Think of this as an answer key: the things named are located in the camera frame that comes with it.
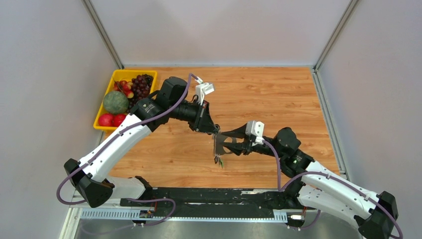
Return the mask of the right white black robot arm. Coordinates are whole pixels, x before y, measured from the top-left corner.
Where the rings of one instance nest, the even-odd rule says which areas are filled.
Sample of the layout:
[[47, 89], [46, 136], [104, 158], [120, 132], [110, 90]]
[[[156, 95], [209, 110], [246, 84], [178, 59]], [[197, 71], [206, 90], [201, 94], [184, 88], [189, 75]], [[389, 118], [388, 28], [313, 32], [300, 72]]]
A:
[[263, 134], [264, 123], [249, 121], [221, 135], [242, 142], [222, 142], [236, 155], [256, 152], [276, 158], [277, 187], [287, 206], [302, 205], [329, 213], [348, 222], [366, 239], [401, 239], [396, 198], [389, 192], [376, 193], [331, 172], [300, 150], [301, 142], [289, 127], [273, 137]]

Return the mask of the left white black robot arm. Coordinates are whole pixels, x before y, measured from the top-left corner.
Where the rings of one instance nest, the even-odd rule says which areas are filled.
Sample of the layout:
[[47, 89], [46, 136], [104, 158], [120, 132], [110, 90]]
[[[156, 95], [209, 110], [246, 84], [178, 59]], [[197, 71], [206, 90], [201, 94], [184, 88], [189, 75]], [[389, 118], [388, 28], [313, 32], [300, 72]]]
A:
[[205, 95], [214, 92], [212, 83], [189, 75], [198, 83], [192, 101], [187, 101], [190, 81], [178, 77], [166, 79], [161, 88], [140, 99], [117, 129], [90, 154], [76, 161], [69, 159], [64, 168], [69, 180], [90, 207], [96, 208], [109, 199], [132, 198], [147, 206], [152, 200], [149, 184], [140, 176], [111, 177], [109, 172], [138, 142], [169, 119], [186, 121], [192, 131], [217, 134], [219, 127], [210, 115]]

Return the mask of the silver carabiner keyring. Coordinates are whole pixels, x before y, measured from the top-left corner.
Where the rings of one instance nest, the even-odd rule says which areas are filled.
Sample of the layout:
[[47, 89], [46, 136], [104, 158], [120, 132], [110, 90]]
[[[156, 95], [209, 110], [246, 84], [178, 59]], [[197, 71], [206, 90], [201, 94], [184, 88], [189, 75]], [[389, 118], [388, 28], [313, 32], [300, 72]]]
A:
[[233, 154], [232, 151], [223, 146], [224, 143], [237, 143], [236, 138], [228, 137], [222, 134], [213, 135], [213, 152], [215, 156], [222, 156], [225, 154]]

